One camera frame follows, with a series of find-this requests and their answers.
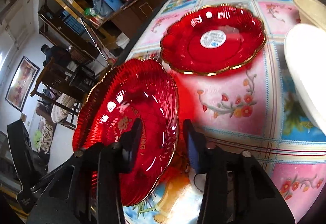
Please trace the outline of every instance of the metal screw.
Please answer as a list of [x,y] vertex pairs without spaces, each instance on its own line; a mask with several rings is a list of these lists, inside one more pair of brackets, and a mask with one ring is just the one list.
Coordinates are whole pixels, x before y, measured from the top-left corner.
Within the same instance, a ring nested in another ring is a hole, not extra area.
[[214,142],[207,142],[206,143],[206,148],[207,149],[215,149],[216,145]]
[[241,154],[242,154],[243,157],[246,157],[246,158],[250,158],[251,157],[251,152],[249,152],[247,150],[244,150]]
[[121,144],[119,142],[113,142],[111,144],[111,148],[113,149],[119,149],[121,147]]
[[80,158],[83,154],[84,154],[84,152],[82,150],[77,150],[74,152],[74,156],[76,158]]

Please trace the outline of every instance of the white bowl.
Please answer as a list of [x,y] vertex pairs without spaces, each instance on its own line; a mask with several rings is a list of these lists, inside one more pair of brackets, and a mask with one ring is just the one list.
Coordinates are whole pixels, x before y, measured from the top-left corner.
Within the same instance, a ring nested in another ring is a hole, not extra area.
[[326,30],[326,6],[318,0],[293,0],[299,10],[301,23]]
[[302,109],[326,134],[326,32],[308,24],[294,26],[285,37],[284,55]]

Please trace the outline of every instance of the person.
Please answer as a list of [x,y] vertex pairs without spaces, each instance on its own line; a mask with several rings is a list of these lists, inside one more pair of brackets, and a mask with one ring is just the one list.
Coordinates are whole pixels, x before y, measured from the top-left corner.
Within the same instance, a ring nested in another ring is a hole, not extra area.
[[41,51],[45,54],[46,64],[50,62],[51,58],[54,58],[54,63],[66,68],[70,62],[72,62],[71,54],[68,50],[58,45],[54,45],[51,48],[44,44],[41,47]]

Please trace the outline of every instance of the plastic bag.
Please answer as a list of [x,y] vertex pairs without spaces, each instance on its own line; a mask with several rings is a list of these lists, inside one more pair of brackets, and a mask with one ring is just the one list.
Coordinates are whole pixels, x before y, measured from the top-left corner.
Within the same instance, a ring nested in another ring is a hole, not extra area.
[[85,15],[96,16],[96,11],[93,8],[86,8]]
[[113,13],[113,9],[104,0],[93,0],[93,5],[97,15],[107,17]]

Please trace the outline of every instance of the white label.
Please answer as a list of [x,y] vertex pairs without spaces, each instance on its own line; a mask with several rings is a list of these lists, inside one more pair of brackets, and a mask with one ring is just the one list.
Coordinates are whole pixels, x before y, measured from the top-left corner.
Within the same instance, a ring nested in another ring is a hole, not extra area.
[[226,34],[221,30],[212,30],[204,33],[200,38],[200,44],[209,49],[217,48],[224,44]]
[[108,110],[111,113],[117,105],[114,102],[108,102]]

